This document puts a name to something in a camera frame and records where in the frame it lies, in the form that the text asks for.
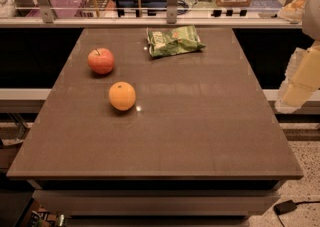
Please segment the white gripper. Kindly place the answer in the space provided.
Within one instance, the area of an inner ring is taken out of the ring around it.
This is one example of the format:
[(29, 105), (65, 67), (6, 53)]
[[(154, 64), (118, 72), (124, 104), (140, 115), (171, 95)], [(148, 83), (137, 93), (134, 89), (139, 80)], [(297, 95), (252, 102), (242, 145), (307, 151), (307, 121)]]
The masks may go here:
[[(277, 16), (290, 22), (302, 22), (302, 31), (320, 40), (320, 0), (293, 0)], [(291, 55), (282, 81), (275, 109), (284, 114), (300, 109), (320, 88), (320, 42), (308, 49), (296, 48)]]

